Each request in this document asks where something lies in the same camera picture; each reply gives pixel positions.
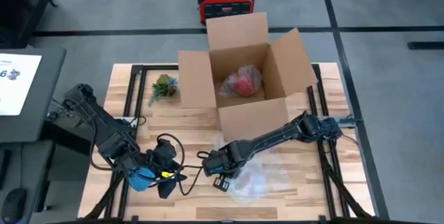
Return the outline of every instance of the blue object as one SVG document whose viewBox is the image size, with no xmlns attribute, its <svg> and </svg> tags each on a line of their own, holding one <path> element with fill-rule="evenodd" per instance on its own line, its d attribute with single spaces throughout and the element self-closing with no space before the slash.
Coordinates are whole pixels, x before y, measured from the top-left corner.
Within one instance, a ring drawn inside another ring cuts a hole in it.
<svg viewBox="0 0 444 224">
<path fill-rule="evenodd" d="M 140 168 L 128 176 L 130 186 L 137 192 L 144 191 L 151 185 L 151 181 L 143 179 L 137 175 L 143 175 L 148 178 L 155 178 L 154 173 L 148 168 Z"/>
</svg>

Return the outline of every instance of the red object in plastic bag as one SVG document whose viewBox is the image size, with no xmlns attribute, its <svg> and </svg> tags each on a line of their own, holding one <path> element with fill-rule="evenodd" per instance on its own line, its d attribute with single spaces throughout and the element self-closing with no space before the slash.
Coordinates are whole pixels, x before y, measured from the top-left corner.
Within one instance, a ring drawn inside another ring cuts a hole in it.
<svg viewBox="0 0 444 224">
<path fill-rule="evenodd" d="M 219 95 L 224 97 L 252 96 L 262 84 L 262 75 L 254 65 L 239 68 L 237 72 L 230 74 L 219 90 Z"/>
</svg>

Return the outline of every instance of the gray carpet floor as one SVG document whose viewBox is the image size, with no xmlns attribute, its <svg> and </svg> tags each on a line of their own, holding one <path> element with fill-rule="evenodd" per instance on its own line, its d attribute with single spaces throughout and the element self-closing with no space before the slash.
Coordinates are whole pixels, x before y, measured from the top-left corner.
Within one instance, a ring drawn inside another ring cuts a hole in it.
<svg viewBox="0 0 444 224">
<path fill-rule="evenodd" d="M 202 28 L 196 0 L 58 0 L 39 31 Z M 444 0 L 332 0 L 339 26 L 444 24 Z M 330 26 L 324 0 L 257 0 L 270 27 Z M 281 34 L 270 34 L 273 40 Z M 443 32 L 342 33 L 368 138 L 390 217 L 444 220 L 444 51 L 410 51 L 408 41 L 443 40 Z M 302 33 L 313 62 L 338 62 L 331 33 Z M 54 96 L 89 83 L 104 101 L 112 64 L 176 62 L 179 50 L 206 50 L 206 36 L 129 35 L 36 37 L 34 47 L 65 47 Z M 85 157 L 58 148 L 54 183 L 34 223 L 76 217 L 87 171 Z M 60 198 L 60 191 L 69 198 Z"/>
</svg>

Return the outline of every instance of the computer mouse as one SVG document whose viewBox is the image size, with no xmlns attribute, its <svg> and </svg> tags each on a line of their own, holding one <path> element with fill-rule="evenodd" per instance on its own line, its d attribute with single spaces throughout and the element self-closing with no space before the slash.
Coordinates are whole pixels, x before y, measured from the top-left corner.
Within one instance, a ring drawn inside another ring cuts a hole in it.
<svg viewBox="0 0 444 224">
<path fill-rule="evenodd" d="M 18 223 L 23 217 L 25 202 L 25 189 L 13 189 L 9 191 L 1 208 L 1 220 L 5 224 Z"/>
</svg>

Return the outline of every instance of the box flap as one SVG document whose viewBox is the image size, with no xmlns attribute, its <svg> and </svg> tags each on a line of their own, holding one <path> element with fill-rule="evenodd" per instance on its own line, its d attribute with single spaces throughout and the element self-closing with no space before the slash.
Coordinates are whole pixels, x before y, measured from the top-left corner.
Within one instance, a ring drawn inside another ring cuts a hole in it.
<svg viewBox="0 0 444 224">
<path fill-rule="evenodd" d="M 207 19 L 210 50 L 268 43 L 266 13 Z"/>
<path fill-rule="evenodd" d="M 226 141 L 252 139 L 289 121 L 285 98 L 219 108 Z"/>
<path fill-rule="evenodd" d="M 298 29 L 293 29 L 271 45 L 286 96 L 316 83 L 316 76 Z"/>
<path fill-rule="evenodd" d="M 179 51 L 182 107 L 216 107 L 210 56 L 204 51 Z"/>
</svg>

